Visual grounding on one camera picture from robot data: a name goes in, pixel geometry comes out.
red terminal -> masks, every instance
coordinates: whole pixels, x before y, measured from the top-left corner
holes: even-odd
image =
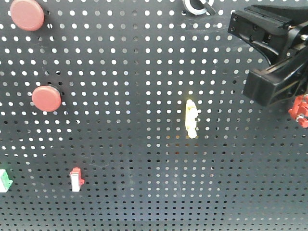
[[[308,95],[300,95],[295,98],[293,107],[289,110],[292,119],[296,120],[303,128],[308,128]]]
[[[72,192],[79,192],[81,185],[85,183],[85,180],[81,178],[81,169],[75,167],[69,175],[71,177]]]

red button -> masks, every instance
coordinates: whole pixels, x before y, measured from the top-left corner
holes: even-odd
[[[44,23],[44,11],[35,0],[14,0],[10,11],[13,22],[23,30],[35,31]]]
[[[59,91],[52,86],[41,86],[32,93],[34,105],[41,111],[53,112],[61,105]]]

